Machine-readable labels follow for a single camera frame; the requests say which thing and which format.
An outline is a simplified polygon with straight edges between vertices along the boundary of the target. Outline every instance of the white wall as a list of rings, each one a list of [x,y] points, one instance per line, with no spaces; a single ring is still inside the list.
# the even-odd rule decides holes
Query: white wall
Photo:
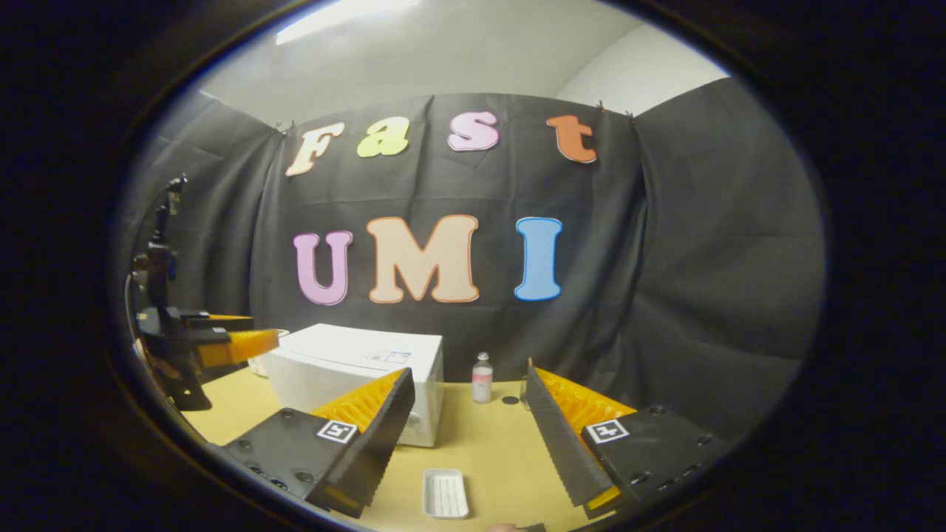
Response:
[[[595,0],[423,0],[280,46],[274,28],[211,70],[201,87],[282,129],[292,120],[428,94],[555,98],[584,65],[642,24]]]
[[[639,115],[664,101],[727,78],[715,63],[650,26],[621,37],[558,92],[558,99]]]

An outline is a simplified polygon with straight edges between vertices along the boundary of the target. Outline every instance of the ceiling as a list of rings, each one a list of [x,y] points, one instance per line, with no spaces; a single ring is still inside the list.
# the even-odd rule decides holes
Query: ceiling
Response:
[[[494,92],[554,98],[638,19],[593,0],[420,0],[277,46],[275,32],[199,83],[281,129],[374,102]]]

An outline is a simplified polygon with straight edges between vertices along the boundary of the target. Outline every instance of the black backdrop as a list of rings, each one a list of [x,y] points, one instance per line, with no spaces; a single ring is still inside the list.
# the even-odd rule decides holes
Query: black backdrop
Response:
[[[733,79],[673,98],[636,118],[547,98],[447,95],[381,103],[280,133],[203,93],[182,100],[131,174],[121,218],[130,254],[149,235],[142,215],[162,183],[190,185],[169,237],[179,250],[180,307],[248,313],[260,327],[315,323],[444,336],[445,375],[466,381],[491,353],[496,379],[521,377],[527,357],[634,406],[662,403],[733,437],[761,419],[811,342],[825,274],[813,176],[774,120]],[[453,151],[450,119],[490,111],[500,140]],[[368,126],[411,121],[409,146],[360,158]],[[591,127],[598,159],[563,157],[553,116]],[[306,131],[336,122],[309,172],[287,177]],[[424,246],[450,214],[479,221],[471,241],[480,297],[429,293],[396,304],[368,298],[376,246],[368,221],[402,217]],[[521,301],[517,220],[555,218],[562,292]],[[321,306],[301,292],[293,238],[348,230],[348,293]],[[330,282],[323,243],[316,271]]]

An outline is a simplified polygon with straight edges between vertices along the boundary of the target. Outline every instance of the white plate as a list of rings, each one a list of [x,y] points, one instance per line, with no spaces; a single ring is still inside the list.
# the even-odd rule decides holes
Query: white plate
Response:
[[[424,513],[435,519],[465,519],[469,515],[460,470],[424,471]]]

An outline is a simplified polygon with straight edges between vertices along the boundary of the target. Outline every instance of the blue letter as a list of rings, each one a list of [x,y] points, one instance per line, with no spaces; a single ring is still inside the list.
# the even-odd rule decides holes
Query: blue letter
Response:
[[[523,301],[552,299],[562,292],[555,283],[555,237],[562,232],[562,222],[555,218],[523,218],[516,231],[525,240],[525,265],[522,284],[516,297]]]

